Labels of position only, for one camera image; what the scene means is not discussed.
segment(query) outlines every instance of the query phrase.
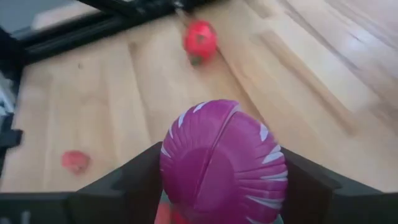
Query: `wood grain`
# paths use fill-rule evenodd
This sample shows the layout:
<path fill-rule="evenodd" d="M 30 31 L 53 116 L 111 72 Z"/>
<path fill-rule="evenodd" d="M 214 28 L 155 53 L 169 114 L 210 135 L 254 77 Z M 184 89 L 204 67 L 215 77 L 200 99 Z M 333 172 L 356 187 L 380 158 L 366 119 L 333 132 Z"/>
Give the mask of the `wood grain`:
<path fill-rule="evenodd" d="M 288 149 L 396 192 L 398 51 L 387 6 L 397 4 L 223 1 L 195 13 L 218 34 L 218 53 L 200 67 L 175 16 L 33 64 L 14 120 L 25 139 L 7 153 L 0 191 L 79 189 L 161 141 L 187 108 L 227 98 Z M 81 176 L 60 165 L 72 149 L 92 158 Z"/>

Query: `red toy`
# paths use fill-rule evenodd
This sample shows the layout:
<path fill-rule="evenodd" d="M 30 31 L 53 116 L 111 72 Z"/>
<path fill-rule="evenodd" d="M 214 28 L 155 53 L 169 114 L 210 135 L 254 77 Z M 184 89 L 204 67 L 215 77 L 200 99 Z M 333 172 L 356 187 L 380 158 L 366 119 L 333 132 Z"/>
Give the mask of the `red toy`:
<path fill-rule="evenodd" d="M 74 174 L 83 173 L 89 164 L 90 157 L 83 152 L 72 150 L 62 155 L 62 166 Z"/>
<path fill-rule="evenodd" d="M 217 50 L 217 36 L 214 28 L 207 21 L 194 21 L 187 29 L 184 48 L 192 65 L 209 60 Z"/>

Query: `pink ball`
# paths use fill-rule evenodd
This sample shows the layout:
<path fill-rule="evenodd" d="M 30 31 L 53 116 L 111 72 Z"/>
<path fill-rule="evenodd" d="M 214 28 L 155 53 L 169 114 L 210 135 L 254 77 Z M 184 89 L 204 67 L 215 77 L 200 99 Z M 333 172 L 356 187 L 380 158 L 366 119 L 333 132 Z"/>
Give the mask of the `pink ball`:
<path fill-rule="evenodd" d="M 194 224 L 272 223 L 287 187 L 273 135 L 231 100 L 200 103 L 174 121 L 160 171 L 170 201 Z"/>

